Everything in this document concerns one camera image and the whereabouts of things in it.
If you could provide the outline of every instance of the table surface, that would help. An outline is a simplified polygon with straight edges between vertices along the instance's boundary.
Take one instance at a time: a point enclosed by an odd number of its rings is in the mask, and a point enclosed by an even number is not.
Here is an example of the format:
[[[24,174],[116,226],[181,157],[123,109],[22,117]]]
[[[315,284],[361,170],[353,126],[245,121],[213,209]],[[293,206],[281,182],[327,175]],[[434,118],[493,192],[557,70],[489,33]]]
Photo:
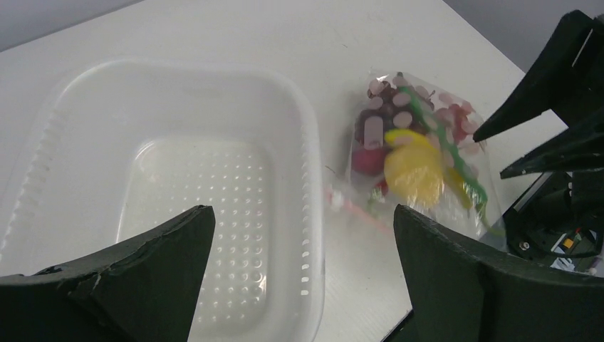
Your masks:
[[[0,195],[49,89],[115,56],[248,63],[284,74],[312,103],[323,164],[338,172],[370,71],[410,72],[484,117],[524,75],[442,0],[145,0],[0,53]],[[489,141],[503,210],[534,177],[501,181],[499,170],[562,129],[547,113]],[[351,234],[339,219],[326,225],[326,305],[316,341],[379,341],[411,308],[400,264],[392,246],[387,261],[343,252],[369,247],[355,245],[366,233]],[[371,248],[381,249],[379,240]],[[350,263],[365,272],[351,274]]]

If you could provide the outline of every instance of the gray wall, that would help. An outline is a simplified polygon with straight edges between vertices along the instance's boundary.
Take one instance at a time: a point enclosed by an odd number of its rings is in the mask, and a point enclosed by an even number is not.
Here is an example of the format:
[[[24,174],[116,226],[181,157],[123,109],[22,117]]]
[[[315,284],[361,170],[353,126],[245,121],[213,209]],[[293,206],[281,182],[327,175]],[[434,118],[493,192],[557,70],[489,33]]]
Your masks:
[[[444,0],[522,70],[545,46],[560,17],[574,9],[604,14],[604,0]]]
[[[0,0],[0,51],[140,0]]]

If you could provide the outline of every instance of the clear plastic bag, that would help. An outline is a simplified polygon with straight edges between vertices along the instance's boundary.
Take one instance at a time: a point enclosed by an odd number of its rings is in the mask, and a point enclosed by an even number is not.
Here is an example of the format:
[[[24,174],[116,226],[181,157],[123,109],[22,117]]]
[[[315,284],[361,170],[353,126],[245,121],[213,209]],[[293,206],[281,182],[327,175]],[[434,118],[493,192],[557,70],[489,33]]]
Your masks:
[[[505,229],[491,181],[486,143],[472,133],[482,118],[472,104],[408,73],[374,73],[355,114],[348,169],[361,206],[392,216],[413,209],[473,239],[501,248]]]

